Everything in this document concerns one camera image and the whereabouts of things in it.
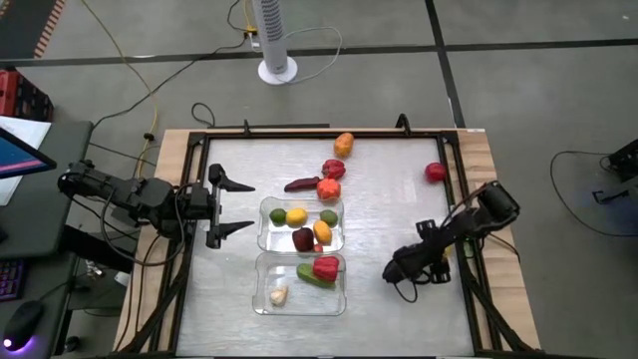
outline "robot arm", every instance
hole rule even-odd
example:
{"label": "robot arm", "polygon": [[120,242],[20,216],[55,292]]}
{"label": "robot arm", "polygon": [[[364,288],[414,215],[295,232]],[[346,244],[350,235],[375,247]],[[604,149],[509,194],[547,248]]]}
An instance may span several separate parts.
{"label": "robot arm", "polygon": [[423,240],[394,252],[386,265],[383,278],[389,283],[403,279],[416,280],[423,269],[441,262],[444,250],[458,240],[483,238],[493,230],[503,229],[520,213],[518,203],[496,180],[484,184],[468,198],[478,198],[478,207],[467,207],[452,217],[449,223],[436,227],[432,219],[417,223]]}
{"label": "robot arm", "polygon": [[162,179],[119,179],[95,170],[91,161],[82,161],[69,165],[68,171],[58,179],[58,188],[68,197],[98,196],[107,204],[125,209],[135,221],[148,220],[158,234],[172,240],[182,240],[177,212],[182,220],[208,219],[210,231],[206,245],[217,249],[222,239],[254,223],[219,223],[220,191],[253,191],[254,188],[228,179],[219,164],[211,165],[208,173],[212,193],[199,182],[175,190]]}

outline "computer monitor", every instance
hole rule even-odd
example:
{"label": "computer monitor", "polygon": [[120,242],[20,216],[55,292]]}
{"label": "computer monitor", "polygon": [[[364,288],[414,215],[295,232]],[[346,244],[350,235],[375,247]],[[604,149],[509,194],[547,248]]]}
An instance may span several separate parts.
{"label": "computer monitor", "polygon": [[0,128],[0,179],[52,170],[55,161]]}

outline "keyboard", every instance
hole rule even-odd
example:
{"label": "keyboard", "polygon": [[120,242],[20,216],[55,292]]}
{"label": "keyboard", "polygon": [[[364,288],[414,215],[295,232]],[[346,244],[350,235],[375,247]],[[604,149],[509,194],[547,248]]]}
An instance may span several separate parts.
{"label": "keyboard", "polygon": [[20,299],[24,286],[24,260],[0,260],[0,302]]}

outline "wooden table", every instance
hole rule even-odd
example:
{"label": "wooden table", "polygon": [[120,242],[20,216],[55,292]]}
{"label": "wooden table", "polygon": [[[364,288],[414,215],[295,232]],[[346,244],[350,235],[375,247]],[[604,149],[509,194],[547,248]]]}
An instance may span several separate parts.
{"label": "wooden table", "polygon": [[[342,133],[352,131],[353,129],[330,129],[335,133]],[[164,133],[163,142],[159,151],[158,166],[156,168],[155,177],[162,180],[167,180],[173,184],[179,184],[181,179],[181,173],[183,169],[183,161],[186,153],[186,143],[188,135],[193,130],[168,130]],[[243,130],[208,130],[211,133],[240,133]],[[312,132],[311,129],[305,130],[291,130],[294,132],[306,131]],[[326,132],[326,129],[320,129],[318,131]],[[402,129],[366,129],[366,131],[380,131],[380,132],[400,132]],[[463,156],[464,167],[466,170],[466,177],[470,191],[478,188],[484,182],[496,179],[496,171],[494,169],[494,163],[491,157],[489,149],[489,143],[487,142],[487,135],[484,130],[453,130],[458,131],[461,153]],[[451,147],[447,146],[446,155],[450,163],[451,177],[453,180],[453,187],[455,190],[455,198],[461,198],[461,191],[459,187],[459,177],[454,171],[454,157],[451,151]],[[198,163],[199,153],[195,153],[193,160]],[[191,174],[191,180],[194,180],[195,173]],[[511,230],[506,228],[498,233],[495,233],[499,237],[505,239],[507,242],[513,245],[513,238]],[[143,260],[151,242],[156,237],[156,231],[151,227],[145,227],[142,230],[140,239],[138,242],[137,258]],[[167,240],[159,240],[154,246],[149,261],[161,261],[165,259],[167,249]],[[502,316],[507,320],[509,325],[514,329],[523,341],[532,347],[538,348],[538,337],[536,335],[536,328],[534,326],[531,310],[529,308],[529,301],[527,299],[527,293],[525,290],[525,284],[520,272],[520,266],[513,254],[508,248],[498,244],[494,241],[487,240],[482,252],[487,279],[489,282],[489,288],[491,291],[491,297],[494,305],[498,308]],[[176,259],[176,263],[173,271],[173,275],[179,268],[180,258]],[[125,298],[125,305],[123,307],[120,325],[118,326],[118,332],[116,336],[116,342],[114,343],[114,349],[120,340],[122,333],[125,331],[127,318],[129,317],[129,296],[133,296],[132,305],[132,319],[129,324],[129,330],[123,340],[121,347],[128,344],[134,337],[135,317],[138,313],[138,298],[140,297],[140,282],[141,282],[141,268],[136,265],[133,278],[133,286],[129,286],[127,290],[127,296]],[[148,267],[144,274],[144,290],[142,295],[142,303],[140,306],[140,322],[138,328],[147,321],[153,310],[158,304],[158,295],[160,292],[160,283],[163,276],[163,268],[160,267]],[[482,340],[483,348],[490,348],[489,333],[487,330],[486,319],[480,308],[480,305],[475,301],[477,312],[480,337]],[[168,350],[168,342],[170,336],[170,328],[172,326],[172,318],[174,312],[174,301],[170,306],[166,314],[164,315],[163,326],[160,334],[159,350]]]}

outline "tower fan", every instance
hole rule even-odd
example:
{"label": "tower fan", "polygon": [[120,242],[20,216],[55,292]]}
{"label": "tower fan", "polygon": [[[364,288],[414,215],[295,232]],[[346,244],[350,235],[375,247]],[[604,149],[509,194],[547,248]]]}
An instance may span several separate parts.
{"label": "tower fan", "polygon": [[263,53],[259,77],[270,85],[287,84],[297,75],[297,63],[288,57],[279,0],[252,0],[252,8]]}

